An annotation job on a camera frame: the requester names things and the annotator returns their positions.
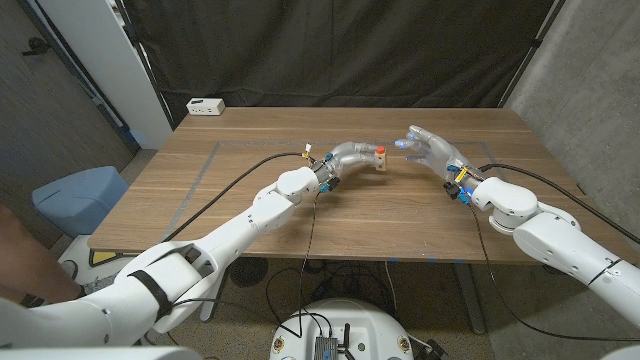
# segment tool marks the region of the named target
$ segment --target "black curtain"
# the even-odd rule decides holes
[[[126,0],[176,121],[227,106],[495,107],[553,0]]]

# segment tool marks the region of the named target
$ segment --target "blue chair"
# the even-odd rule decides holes
[[[113,166],[84,170],[33,191],[40,215],[72,238],[92,234],[129,185]]]

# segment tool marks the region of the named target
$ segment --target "white power strip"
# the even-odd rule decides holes
[[[193,98],[189,100],[187,109],[191,115],[220,115],[224,110],[222,99]]]

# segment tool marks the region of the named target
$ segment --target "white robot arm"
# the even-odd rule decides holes
[[[260,235],[285,224],[303,195],[332,190],[349,166],[377,168],[384,159],[374,155],[375,149],[345,143],[312,168],[283,173],[252,206],[210,234],[148,249],[120,271],[113,285],[96,293],[34,309],[0,299],[0,347],[129,346],[152,327],[171,330],[201,304],[175,303],[211,296],[226,267]]]
[[[569,213],[538,201],[526,188],[485,179],[455,147],[417,126],[396,146],[416,150],[418,155],[407,160],[431,167],[447,181],[452,198],[482,211],[493,209],[491,226],[513,236],[527,255],[573,276],[640,328],[640,269],[585,235]]]

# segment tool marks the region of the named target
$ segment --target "wooden table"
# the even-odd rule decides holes
[[[131,185],[89,240],[96,250],[141,252],[157,244],[228,183],[259,160],[279,152],[304,151],[322,158],[345,141],[387,147],[387,171],[359,168],[343,175],[335,191],[318,198],[310,258],[425,262],[483,261],[468,208],[451,201],[442,179],[404,160],[393,147],[409,125],[450,141],[474,165],[502,162],[543,175],[588,200],[520,117],[506,109],[227,108],[221,116],[187,116]],[[250,206],[255,194],[284,171],[305,166],[302,158],[273,160],[238,183],[176,239],[200,238]],[[534,179],[490,171],[531,189],[540,201],[573,214],[583,231],[618,256],[636,254],[614,230],[563,195]],[[282,228],[258,239],[248,256],[304,257],[313,197]],[[536,264],[509,236],[480,214],[490,259]]]

